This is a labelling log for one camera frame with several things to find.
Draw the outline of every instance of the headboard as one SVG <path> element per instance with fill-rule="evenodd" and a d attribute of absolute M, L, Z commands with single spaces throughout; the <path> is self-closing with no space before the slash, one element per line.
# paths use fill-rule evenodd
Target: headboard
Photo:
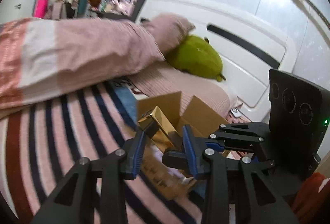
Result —
<path fill-rule="evenodd" d="M 146 0 L 136 22 L 162 12 L 186 17 L 196 26 L 192 34 L 209 39 L 222 58 L 226 82 L 243 102 L 240 112 L 262 121 L 270 110 L 268 71 L 293 70 L 293 40 L 252 14 L 209 0 Z"/>

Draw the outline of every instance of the green plush toy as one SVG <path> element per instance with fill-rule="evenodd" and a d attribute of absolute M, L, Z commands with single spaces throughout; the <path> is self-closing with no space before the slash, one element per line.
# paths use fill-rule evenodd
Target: green plush toy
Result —
<path fill-rule="evenodd" d="M 213 47 L 194 35 L 187 38 L 166 56 L 166 61 L 174 68 L 190 74 L 217 81 L 226 80 L 222 72 L 222 61 Z"/>

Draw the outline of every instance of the red cloth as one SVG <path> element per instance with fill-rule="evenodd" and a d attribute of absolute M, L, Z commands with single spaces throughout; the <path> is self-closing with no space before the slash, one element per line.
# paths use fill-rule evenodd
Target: red cloth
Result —
<path fill-rule="evenodd" d="M 299 190 L 291 208 L 301 224 L 308 224 L 315 216 L 330 193 L 330 181 L 318 192 L 322 182 L 326 179 L 320 173 L 314 173 L 306 179 Z"/>

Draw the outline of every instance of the open cardboard box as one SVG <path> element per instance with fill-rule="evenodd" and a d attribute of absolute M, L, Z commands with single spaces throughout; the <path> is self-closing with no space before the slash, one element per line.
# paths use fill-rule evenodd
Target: open cardboard box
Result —
<path fill-rule="evenodd" d="M 195 136 L 208 137 L 219 128 L 220 124 L 228 123 L 223 117 L 195 96 L 192 98 L 183 115 L 180 116 L 180 101 L 181 92 L 138 100 L 137 119 L 140 119 L 146 112 L 158 106 L 181 137 L 182 127 L 185 124 L 191 126 Z M 168 168 L 153 156 L 153 151 L 150 147 L 146 147 L 141 170 L 156 189 L 168 200 L 186 195 L 195 183 L 192 180 L 189 184 L 181 184 L 179 178 L 170 175 Z"/>

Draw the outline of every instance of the striped bedsheet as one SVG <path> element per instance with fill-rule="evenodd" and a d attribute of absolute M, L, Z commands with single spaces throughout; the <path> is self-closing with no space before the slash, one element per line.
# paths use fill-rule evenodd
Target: striped bedsheet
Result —
<path fill-rule="evenodd" d="M 106 81 L 0 121 L 0 191 L 21 223 L 31 221 L 75 161 L 104 157 L 134 135 L 134 104 L 128 88 Z M 201 220 L 204 200 L 196 192 L 167 201 L 142 173 L 126 181 L 125 197 L 129 223 Z M 94 222 L 100 222 L 97 206 Z"/>

